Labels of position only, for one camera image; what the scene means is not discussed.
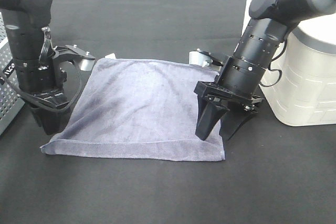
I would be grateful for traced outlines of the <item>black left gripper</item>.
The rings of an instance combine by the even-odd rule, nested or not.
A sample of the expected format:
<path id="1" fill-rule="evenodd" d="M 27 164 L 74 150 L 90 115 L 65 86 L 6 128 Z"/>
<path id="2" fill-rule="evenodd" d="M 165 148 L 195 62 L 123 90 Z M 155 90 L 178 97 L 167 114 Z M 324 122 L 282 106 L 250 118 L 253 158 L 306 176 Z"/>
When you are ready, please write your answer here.
<path id="1" fill-rule="evenodd" d="M 51 112 L 40 111 L 39 108 L 43 105 L 50 109 L 62 109 L 68 105 L 63 89 L 67 74 L 60 64 L 54 65 L 54 55 L 54 49 L 50 48 L 44 59 L 40 59 L 37 53 L 27 51 L 19 56 L 19 88 L 24 94 L 23 98 L 30 104 L 37 125 L 47 135 L 59 133 L 70 114 L 70 109 Z"/>

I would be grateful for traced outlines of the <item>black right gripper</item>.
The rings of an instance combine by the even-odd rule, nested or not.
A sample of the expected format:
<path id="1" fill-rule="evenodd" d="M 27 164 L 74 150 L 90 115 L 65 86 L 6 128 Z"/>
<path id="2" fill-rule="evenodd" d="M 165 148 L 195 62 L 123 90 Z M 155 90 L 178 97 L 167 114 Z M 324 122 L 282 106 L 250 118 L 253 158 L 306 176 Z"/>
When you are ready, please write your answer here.
<path id="1" fill-rule="evenodd" d="M 219 134 L 223 140 L 229 140 L 243 124 L 255 116 L 256 109 L 264 100 L 257 95 L 246 98 L 214 82 L 205 81 L 197 82 L 194 93 L 197 94 L 198 101 L 195 135 L 202 141 L 208 138 L 219 119 Z"/>

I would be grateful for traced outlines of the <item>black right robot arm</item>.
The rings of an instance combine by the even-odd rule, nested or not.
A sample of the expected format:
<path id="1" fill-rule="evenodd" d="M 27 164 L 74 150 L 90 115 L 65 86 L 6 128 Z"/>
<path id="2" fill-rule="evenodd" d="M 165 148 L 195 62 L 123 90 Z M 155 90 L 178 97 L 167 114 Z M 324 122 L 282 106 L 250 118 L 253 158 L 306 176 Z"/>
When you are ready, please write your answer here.
<path id="1" fill-rule="evenodd" d="M 301 21 L 335 13 L 335 0 L 251 0 L 250 21 L 231 56 L 223 55 L 212 82 L 199 81 L 196 136 L 206 140 L 220 124 L 228 140 L 256 115 L 263 99 L 255 94 L 280 44 Z"/>

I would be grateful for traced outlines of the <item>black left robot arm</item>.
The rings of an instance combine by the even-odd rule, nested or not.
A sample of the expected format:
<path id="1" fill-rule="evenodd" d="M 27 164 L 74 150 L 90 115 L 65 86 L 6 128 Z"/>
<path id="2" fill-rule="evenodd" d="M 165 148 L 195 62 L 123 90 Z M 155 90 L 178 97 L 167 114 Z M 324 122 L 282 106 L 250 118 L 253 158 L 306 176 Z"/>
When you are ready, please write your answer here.
<path id="1" fill-rule="evenodd" d="M 53 0 L 1 0 L 9 48 L 18 84 L 3 73 L 2 79 L 24 100 L 46 134 L 58 133 L 70 110 L 63 84 L 67 74 L 60 63 L 72 54 L 52 47 L 50 21 Z"/>

